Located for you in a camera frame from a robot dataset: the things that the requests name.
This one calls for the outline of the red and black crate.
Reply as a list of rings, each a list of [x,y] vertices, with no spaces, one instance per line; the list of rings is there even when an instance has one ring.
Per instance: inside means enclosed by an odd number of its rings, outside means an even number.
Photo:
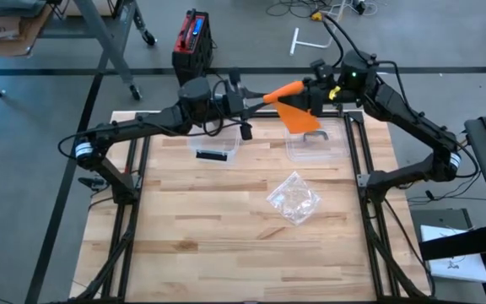
[[[206,75],[213,61],[213,38],[208,13],[186,12],[172,52],[172,66],[180,86]]]

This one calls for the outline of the white T-shaped stand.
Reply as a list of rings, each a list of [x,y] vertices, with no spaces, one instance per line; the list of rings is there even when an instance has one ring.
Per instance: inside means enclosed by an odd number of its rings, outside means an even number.
[[[291,5],[295,6],[307,6],[310,12],[307,15],[298,15],[298,18],[310,19],[310,16],[317,11],[322,11],[326,17],[334,19],[336,22],[340,22],[343,16],[343,10],[348,5],[348,0],[294,0]],[[334,41],[332,36],[326,44],[316,44],[305,41],[299,41],[300,29],[296,27],[294,29],[294,35],[290,46],[289,55],[293,56],[295,48],[297,46],[307,46],[317,49],[327,49]]]

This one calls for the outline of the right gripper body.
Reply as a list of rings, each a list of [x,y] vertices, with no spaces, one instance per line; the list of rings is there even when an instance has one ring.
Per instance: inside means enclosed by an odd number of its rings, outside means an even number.
[[[318,85],[309,85],[304,94],[305,111],[314,117],[319,117],[324,110],[325,105],[333,104],[340,92],[340,87],[319,87]]]

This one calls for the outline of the clear plastic bag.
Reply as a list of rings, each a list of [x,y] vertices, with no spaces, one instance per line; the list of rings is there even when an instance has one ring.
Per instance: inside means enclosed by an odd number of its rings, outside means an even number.
[[[267,197],[267,201],[291,224],[301,225],[317,210],[321,197],[297,171]]]

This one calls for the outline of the black flat beam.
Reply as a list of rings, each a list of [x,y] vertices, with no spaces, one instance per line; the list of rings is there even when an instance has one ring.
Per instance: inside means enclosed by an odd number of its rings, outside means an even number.
[[[423,260],[486,253],[486,226],[419,243]]]

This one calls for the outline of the white box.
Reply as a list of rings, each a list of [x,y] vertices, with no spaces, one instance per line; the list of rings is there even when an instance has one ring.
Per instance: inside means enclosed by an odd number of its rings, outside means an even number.
[[[458,230],[449,226],[421,225],[420,231],[422,241],[426,242],[466,233],[469,230]],[[427,264],[433,277],[486,283],[486,267],[480,254],[433,259],[428,260]]]

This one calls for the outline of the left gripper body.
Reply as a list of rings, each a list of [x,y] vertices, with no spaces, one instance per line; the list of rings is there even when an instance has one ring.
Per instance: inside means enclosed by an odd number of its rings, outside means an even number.
[[[231,69],[228,73],[229,85],[226,87],[226,114],[228,117],[239,117],[240,136],[243,140],[252,139],[251,124],[248,122],[249,111],[246,105],[246,87],[241,82],[240,70]]]

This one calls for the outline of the wooden desk with grey legs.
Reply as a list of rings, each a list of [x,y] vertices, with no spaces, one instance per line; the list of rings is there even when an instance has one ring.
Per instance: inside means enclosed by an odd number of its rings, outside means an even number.
[[[50,39],[93,39],[103,48],[100,67],[110,62],[135,100],[141,99],[130,68],[124,59],[128,32],[134,24],[144,41],[153,46],[154,36],[147,30],[137,0],[106,0],[105,16],[94,0],[46,0],[52,15],[39,36]]]

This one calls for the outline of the dark grey sheet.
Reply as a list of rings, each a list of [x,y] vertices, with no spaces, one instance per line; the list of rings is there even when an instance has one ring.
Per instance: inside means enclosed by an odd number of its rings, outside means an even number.
[[[0,0],[0,17],[35,17],[45,5],[46,0]]]

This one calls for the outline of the clear plastic bin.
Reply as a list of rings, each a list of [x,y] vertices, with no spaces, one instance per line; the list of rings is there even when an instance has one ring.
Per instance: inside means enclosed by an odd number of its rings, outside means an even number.
[[[215,137],[208,136],[202,128],[193,126],[188,134],[187,147],[199,160],[230,163],[240,146],[240,129],[230,126],[225,120],[220,132]]]

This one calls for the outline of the clear lid with handle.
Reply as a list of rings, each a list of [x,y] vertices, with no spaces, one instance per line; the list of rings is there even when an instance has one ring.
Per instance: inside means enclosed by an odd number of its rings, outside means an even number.
[[[335,160],[349,156],[347,134],[340,119],[321,119],[321,128],[292,134],[285,129],[288,157],[294,162]]]

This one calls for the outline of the orange elastic bandage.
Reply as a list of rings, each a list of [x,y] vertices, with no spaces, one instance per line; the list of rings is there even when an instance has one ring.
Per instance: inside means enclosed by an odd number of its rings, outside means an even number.
[[[301,110],[281,101],[283,97],[296,97],[304,91],[304,87],[302,81],[294,81],[262,97],[265,104],[274,106],[280,120],[292,134],[313,132],[321,127],[317,118],[308,110]]]

